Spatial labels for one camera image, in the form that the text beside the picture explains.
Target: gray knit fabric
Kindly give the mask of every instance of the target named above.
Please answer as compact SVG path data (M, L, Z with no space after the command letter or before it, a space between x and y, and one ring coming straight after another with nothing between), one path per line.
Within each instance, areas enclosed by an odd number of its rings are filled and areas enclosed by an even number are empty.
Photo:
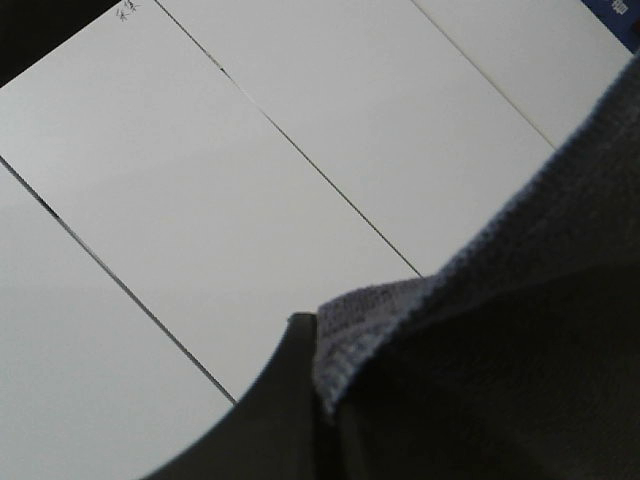
M640 57L569 140L433 277L357 290L318 310L313 380L332 414L394 339L496 295L640 260Z

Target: dark fabric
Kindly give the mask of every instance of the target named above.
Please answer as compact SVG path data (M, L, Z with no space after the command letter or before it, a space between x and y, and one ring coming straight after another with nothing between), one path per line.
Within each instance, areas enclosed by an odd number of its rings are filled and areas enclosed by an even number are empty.
M0 0L0 88L116 3Z
M571 138L441 271L428 279L352 292L319 309L314 384L331 414L384 344L448 321L497 295L638 259L636 56Z
M589 269L385 346L337 410L348 478L640 478L639 287Z

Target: white surface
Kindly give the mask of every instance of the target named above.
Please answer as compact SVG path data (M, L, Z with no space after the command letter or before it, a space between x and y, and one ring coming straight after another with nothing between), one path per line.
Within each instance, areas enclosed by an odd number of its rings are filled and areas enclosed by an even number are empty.
M234 396L293 312L413 275L153 5L89 26L0 112L6 158Z
M580 0L416 0L555 147L631 53Z
M229 402L0 167L0 478L127 479Z
M552 151L409 1L165 3L422 273Z

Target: black line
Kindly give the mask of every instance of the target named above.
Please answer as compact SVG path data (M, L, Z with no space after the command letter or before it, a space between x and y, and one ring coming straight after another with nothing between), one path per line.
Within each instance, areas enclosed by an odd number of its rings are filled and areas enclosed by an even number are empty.
M447 32L444 31L444 29L442 27L440 27L440 25L438 25L438 23L431 17L431 15L429 15L420 5L418 5L418 3L416 2L416 0L409 0L414 7L416 7L416 9L418 9L418 11L422 14L422 16L424 16L429 23L431 23L431 25L433 25L442 35L444 35L444 37L449 41L449 43L451 45L453 45L453 47L460 53L460 55L462 55L467 62L469 62L473 68L475 68L478 73L480 75L482 75L484 77L484 79L489 82L489 84L502 96L502 98L504 98L507 103L509 103L509 105L511 105L511 107L518 112L518 114L520 114L520 116L522 118L524 118L524 120L531 126L531 128L533 128L536 132L538 132L538 134L549 144L549 146L553 149L556 150L556 146L551 142L551 140L542 132L542 130L540 130L540 128L533 123L533 120L531 120L525 113L524 111L522 111L522 109L520 109L520 107L518 107L513 100L511 100L507 94L498 86L498 84L496 82L494 82L491 77L489 77L489 75L487 73L484 72L484 70L482 70L478 65L475 64L475 62L473 60L471 60L471 58L469 57L469 55L467 55L467 53L462 49L462 47L460 47L460 45L458 45L453 38L451 38L451 36L449 36L449 34Z
M376 232L378 234L378 236L389 246L391 247L391 249L396 253L396 255L398 255L402 261L411 269L413 270L416 275L418 275L419 277L422 277L422 275L420 274L420 272L418 271L418 269L416 267L414 267L411 262L402 254L400 253L400 251L395 247L395 245L393 245L393 243L391 243L391 241L385 237L382 232L373 224L373 222L371 222L371 220L369 220L364 213L362 213L362 211L345 195L344 192L342 192L342 190L340 190L340 188L338 188L338 186L320 169L320 167L318 167L318 165L316 165L310 158L309 156L302 150L302 148L300 148L300 146L298 144L296 144L296 142L293 141L293 139L282 129L282 127L280 127L280 125L278 125L276 123L276 121L271 118L271 116L251 97L251 95L249 95L249 93L244 90L239 84L238 82L235 81L235 79L233 77L231 77L231 75L229 75L229 73L224 69L224 67L222 66L222 64L220 62L218 62L213 55L211 55L203 46L200 42L198 42L195 37L193 35L191 35L191 33L189 33L189 31L182 26L182 24L164 7L164 5L162 5L162 3L160 3L159 0L153 0L158 7L160 7L162 9L162 11L173 21L173 23L175 23L180 30L182 30L185 35L187 35L187 37L189 37L189 39L198 47L198 49L200 49L200 51L202 53L204 53L207 58L209 58L209 60L211 60L211 62L218 67L218 69L227 77L227 79L229 79L229 81L231 81L231 83L240 91L240 93L242 93L242 95L244 95L247 100L249 100L254 107L262 114L262 116L271 124L273 125L273 127L280 132L280 134L287 140L287 142L289 142L289 144L291 144L291 146L300 154L302 155L302 157L322 176L322 178L324 178L327 183L347 202L347 204L360 216L360 218L362 218L372 229L374 232Z
M156 317L147 306L136 296L135 293L122 281L118 276L98 257L98 255L84 243L84 241L69 227L69 225L44 201L44 199L36 192L27 181L0 155L0 163L9 171L9 173L35 198L38 203L49 212L49 214L60 224L60 226L73 238L82 249L89 254L89 256L104 270L104 272L116 282L116 284L134 301L138 307L162 330L162 332L184 353L189 360L204 374L205 377L213 383L218 390L229 400L233 405L237 402L231 396L231 394L222 386L222 384L215 379L215 377L207 370L207 368L200 363L200 361L185 347L178 338L171 333L171 331Z

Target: blue object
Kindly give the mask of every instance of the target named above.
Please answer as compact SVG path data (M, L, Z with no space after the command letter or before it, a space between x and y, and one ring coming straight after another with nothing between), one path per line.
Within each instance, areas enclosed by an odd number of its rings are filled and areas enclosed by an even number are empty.
M640 0L582 0L632 53L640 47Z

